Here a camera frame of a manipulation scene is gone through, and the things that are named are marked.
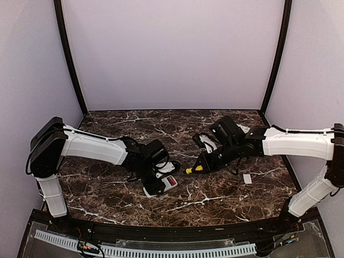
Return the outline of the grey remote control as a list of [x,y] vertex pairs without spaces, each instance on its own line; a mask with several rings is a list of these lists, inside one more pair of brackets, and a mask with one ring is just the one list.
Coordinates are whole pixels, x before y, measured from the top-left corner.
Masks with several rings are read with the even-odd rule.
[[143,187],[143,191],[148,198],[163,195],[165,192],[178,186],[174,176],[159,178],[156,183]]

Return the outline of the yellow handle screwdriver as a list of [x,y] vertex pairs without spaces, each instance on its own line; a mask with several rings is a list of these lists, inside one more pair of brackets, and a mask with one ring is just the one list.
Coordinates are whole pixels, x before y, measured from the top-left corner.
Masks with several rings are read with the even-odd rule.
[[203,167],[202,166],[196,166],[192,168],[188,168],[185,170],[186,174],[192,174],[192,173],[202,173],[203,172]]

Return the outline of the grey battery cover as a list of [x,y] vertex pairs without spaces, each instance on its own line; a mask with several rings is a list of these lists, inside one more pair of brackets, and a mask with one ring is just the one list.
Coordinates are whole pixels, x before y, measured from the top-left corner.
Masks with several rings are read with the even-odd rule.
[[245,184],[252,184],[252,178],[250,174],[243,174],[243,180]]

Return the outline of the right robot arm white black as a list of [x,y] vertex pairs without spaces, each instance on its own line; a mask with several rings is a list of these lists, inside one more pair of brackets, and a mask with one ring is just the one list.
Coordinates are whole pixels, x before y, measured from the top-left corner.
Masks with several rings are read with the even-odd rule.
[[292,155],[323,159],[325,166],[305,189],[284,204],[274,222],[279,233],[286,233],[310,208],[343,188],[343,125],[322,130],[290,130],[276,125],[252,127],[244,132],[230,116],[217,120],[210,131],[219,146],[207,135],[196,133],[194,142],[203,148],[187,174],[208,174],[227,167],[232,161],[255,156]]

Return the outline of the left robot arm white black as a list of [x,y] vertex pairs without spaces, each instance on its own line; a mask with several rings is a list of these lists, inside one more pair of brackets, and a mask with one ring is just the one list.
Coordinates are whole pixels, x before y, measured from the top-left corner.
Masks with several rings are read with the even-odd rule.
[[65,156],[94,159],[124,167],[135,174],[151,195],[164,193],[162,179],[177,166],[160,140],[140,144],[131,137],[108,138],[79,131],[52,118],[31,140],[25,172],[37,180],[55,226],[64,234],[72,234],[76,223],[67,216],[58,168]]

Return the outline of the red battery in remote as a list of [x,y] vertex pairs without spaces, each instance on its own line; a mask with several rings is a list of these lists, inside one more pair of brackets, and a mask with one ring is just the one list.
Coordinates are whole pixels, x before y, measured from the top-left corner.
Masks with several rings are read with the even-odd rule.
[[167,177],[167,181],[171,187],[177,186],[177,181],[175,180],[173,176]]

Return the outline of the right black frame post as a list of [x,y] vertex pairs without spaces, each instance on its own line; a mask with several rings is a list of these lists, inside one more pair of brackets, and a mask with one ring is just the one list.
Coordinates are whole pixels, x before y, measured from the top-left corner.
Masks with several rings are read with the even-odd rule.
[[267,112],[267,109],[268,109],[268,106],[269,106],[269,103],[274,91],[274,86],[277,80],[277,75],[278,75],[278,71],[280,68],[280,64],[281,64],[282,56],[284,52],[286,36],[288,33],[289,21],[290,21],[290,16],[291,16],[291,8],[292,8],[292,0],[285,0],[275,57],[274,57],[273,65],[271,68],[271,73],[269,76],[267,88],[266,88],[264,98],[260,107],[261,116],[266,115],[266,112]]

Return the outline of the black frame post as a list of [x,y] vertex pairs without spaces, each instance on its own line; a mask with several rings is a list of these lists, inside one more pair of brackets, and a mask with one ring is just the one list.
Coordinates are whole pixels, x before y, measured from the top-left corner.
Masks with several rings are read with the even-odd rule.
[[266,115],[266,112],[267,112],[267,109],[268,109],[268,106],[269,106],[269,103],[274,91],[274,86],[277,80],[277,75],[278,75],[278,71],[280,68],[280,64],[281,64],[282,56],[284,52],[286,36],[288,33],[289,21],[290,21],[290,16],[291,16],[291,8],[292,8],[292,0],[285,0],[275,57],[274,57],[273,65],[271,68],[271,73],[269,76],[267,88],[266,88],[264,98],[260,107],[261,116]]
[[76,68],[74,65],[74,60],[73,60],[71,49],[70,49],[70,44],[69,44],[68,35],[67,35],[67,28],[66,28],[66,23],[65,23],[65,17],[63,14],[62,1],[54,0],[53,3],[54,3],[54,10],[55,10],[55,16],[56,16],[56,21],[58,25],[60,40],[61,40],[62,49],[64,53],[64,58],[67,64],[69,76],[72,82],[74,93],[77,98],[78,105],[82,112],[82,115],[86,116],[88,114],[88,109],[87,109],[84,96],[82,94],[82,89],[78,80]]

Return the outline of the left black frame post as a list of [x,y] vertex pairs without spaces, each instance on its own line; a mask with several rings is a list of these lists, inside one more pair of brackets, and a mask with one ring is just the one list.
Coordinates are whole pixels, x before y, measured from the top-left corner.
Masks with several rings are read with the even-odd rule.
[[64,53],[64,58],[67,64],[69,76],[72,82],[74,93],[77,98],[78,105],[82,112],[82,115],[86,116],[88,114],[88,109],[87,109],[84,96],[82,94],[82,89],[78,80],[76,68],[74,65],[74,60],[73,60],[71,49],[70,49],[70,44],[69,44],[68,35],[67,35],[67,28],[66,28],[66,23],[65,23],[65,17],[63,14],[62,1],[54,0],[53,3],[54,3],[54,10],[55,10],[55,16],[56,16],[56,21],[58,25],[60,40],[61,40],[62,49]]

